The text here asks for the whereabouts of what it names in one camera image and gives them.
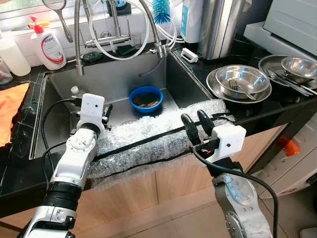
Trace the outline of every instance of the black countertop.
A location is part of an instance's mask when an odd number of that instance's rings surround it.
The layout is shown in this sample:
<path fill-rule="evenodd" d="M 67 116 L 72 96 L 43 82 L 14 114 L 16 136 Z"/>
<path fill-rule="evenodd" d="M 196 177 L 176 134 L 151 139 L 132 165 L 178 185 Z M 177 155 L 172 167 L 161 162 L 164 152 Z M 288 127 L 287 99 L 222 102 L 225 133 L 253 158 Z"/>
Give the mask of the black countertop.
<path fill-rule="evenodd" d="M 199 60 L 198 63 L 189 64 L 180 57 L 181 46 L 178 47 L 174 50 L 175 57 L 206 89 L 208 88 L 206 77 L 212 70 L 228 64 L 258 67 L 259 60 L 269 55 L 264 49 L 239 36 L 236 37 L 228 58 L 209 62 Z M 74 64 L 68 64 L 63 70 L 73 67 Z M 15 77 L 8 85 L 0 86 L 0 90 L 4 90 L 21 83 L 30 83 L 25 100 L 13 120 L 12 144 L 0 148 L 0 217 L 39 205 L 45 193 L 41 161 L 29 160 L 36 117 L 41 108 L 40 95 L 43 92 L 45 72 L 47 70 L 43 66 L 33 67 L 29 75 Z M 286 129 L 284 132 L 292 138 L 317 111 L 316 98 L 302 97 L 279 85 L 272 86 L 272 95 L 261 103 L 244 106 L 226 102 L 227 108 L 236 117 L 236 124 L 247 129 L 248 135 L 293 122 L 291 129 Z M 59 154 L 53 156 L 55 161 L 60 158 Z"/>

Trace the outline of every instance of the fork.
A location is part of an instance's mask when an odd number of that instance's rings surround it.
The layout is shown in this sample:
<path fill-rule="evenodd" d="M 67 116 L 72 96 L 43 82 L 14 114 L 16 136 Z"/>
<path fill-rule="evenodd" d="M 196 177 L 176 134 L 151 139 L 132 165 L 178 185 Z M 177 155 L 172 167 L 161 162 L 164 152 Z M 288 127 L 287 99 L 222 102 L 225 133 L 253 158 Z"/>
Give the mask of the fork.
<path fill-rule="evenodd" d="M 242 91 L 245 93 L 245 95 L 247 95 L 248 98 L 250 98 L 251 100 L 256 100 L 256 98 L 253 97 L 249 92 L 247 92 L 247 90 L 245 90 L 244 87 L 239 85 L 237 83 L 237 80 L 235 80 L 235 79 L 230 79 L 229 80 L 229 87 L 232 88 L 233 90 L 237 90 L 238 87 L 240 87 L 242 89 Z"/>

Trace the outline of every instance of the metal canister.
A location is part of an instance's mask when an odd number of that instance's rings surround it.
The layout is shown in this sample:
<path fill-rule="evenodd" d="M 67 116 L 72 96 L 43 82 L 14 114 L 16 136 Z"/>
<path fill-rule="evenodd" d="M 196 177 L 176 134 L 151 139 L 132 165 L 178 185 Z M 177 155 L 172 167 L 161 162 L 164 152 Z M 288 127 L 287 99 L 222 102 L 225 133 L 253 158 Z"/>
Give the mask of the metal canister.
<path fill-rule="evenodd" d="M 198 52 L 206 60 L 229 55 L 245 0 L 205 0 Z"/>

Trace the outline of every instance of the dish soap bottle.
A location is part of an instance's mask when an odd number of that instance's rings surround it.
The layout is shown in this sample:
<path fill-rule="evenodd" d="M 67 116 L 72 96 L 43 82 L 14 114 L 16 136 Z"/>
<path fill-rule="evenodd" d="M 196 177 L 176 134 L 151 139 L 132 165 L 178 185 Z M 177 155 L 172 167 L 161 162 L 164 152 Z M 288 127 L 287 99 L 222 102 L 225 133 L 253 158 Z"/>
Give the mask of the dish soap bottle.
<path fill-rule="evenodd" d="M 34 31 L 31 41 L 36 55 L 49 70 L 57 70 L 66 65 L 66 57 L 57 37 L 50 31 L 44 32 L 41 25 L 36 23 L 36 17 L 31 16 Z"/>
<path fill-rule="evenodd" d="M 31 71 L 31 67 L 20 49 L 10 37 L 4 37 L 0 30 L 0 57 L 6 66 L 17 76 L 25 76 Z"/>

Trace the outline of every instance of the kitchen sink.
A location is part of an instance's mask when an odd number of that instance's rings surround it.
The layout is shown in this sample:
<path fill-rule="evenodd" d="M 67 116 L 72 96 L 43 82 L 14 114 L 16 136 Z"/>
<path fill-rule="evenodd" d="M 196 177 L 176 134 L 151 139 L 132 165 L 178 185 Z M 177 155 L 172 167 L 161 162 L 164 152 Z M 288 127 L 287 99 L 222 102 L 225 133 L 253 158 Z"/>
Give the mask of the kitchen sink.
<path fill-rule="evenodd" d="M 30 159 L 39 158 L 45 152 L 39 131 L 43 115 L 54 102 L 70 98 L 72 96 L 70 89 L 73 86 L 86 93 L 103 96 L 106 104 L 112 104 L 108 125 L 114 127 L 145 116 L 132 108 L 128 98 L 134 88 L 143 85 L 155 86 L 161 89 L 164 95 L 162 107 L 147 116 L 155 117 L 211 98 L 207 90 L 188 74 L 173 54 L 169 54 L 162 61 L 159 61 L 156 55 L 142 54 L 132 60 L 86 66 L 84 76 L 77 76 L 74 68 L 48 73 L 44 78 L 42 108 L 38 113 Z M 45 128 L 49 146 L 67 140 L 79 121 L 76 115 L 79 110 L 80 108 L 70 103 L 54 107 L 47 118 Z M 58 147 L 53 152 L 61 150 L 64 148 Z"/>

